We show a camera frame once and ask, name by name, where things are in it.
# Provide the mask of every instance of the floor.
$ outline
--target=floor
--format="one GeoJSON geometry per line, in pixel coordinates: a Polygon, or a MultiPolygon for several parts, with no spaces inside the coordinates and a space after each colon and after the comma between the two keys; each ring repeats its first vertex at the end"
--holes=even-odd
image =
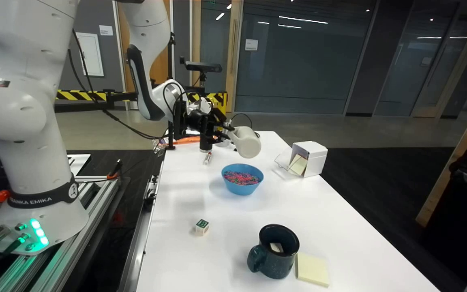
{"type": "MultiPolygon", "coordinates": [[[[166,121],[145,120],[139,110],[113,110],[126,123],[160,136],[166,121]]],[[[153,142],[100,110],[57,113],[69,149],[153,149],[153,142]]],[[[409,116],[268,115],[252,113],[257,129],[278,131],[288,142],[315,139],[328,147],[453,147],[467,126],[456,120],[409,116]]],[[[237,124],[250,120],[237,115],[237,124]]]]}

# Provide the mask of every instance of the small white box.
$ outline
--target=small white box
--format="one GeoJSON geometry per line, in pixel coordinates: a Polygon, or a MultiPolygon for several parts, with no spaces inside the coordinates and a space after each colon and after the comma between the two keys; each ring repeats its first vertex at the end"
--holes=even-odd
{"type": "Polygon", "coordinates": [[[299,176],[320,175],[328,159],[328,147],[317,141],[301,141],[293,144],[289,168],[299,176]]]}

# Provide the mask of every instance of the door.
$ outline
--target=door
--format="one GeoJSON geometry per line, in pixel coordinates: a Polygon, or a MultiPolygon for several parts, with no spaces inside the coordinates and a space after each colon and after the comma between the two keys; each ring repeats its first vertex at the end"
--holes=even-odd
{"type": "Polygon", "coordinates": [[[443,35],[439,51],[430,60],[430,71],[417,97],[413,116],[440,116],[451,98],[467,64],[467,6],[461,6],[443,35]]]}

